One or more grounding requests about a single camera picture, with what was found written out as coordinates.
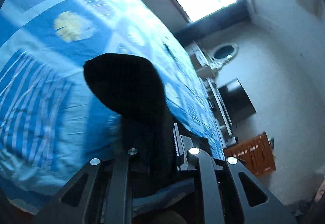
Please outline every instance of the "wooden cabinet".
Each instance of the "wooden cabinet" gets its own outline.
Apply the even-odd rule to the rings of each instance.
[[[224,154],[244,160],[247,169],[255,176],[276,170],[271,146],[265,132],[249,141],[224,149]]]

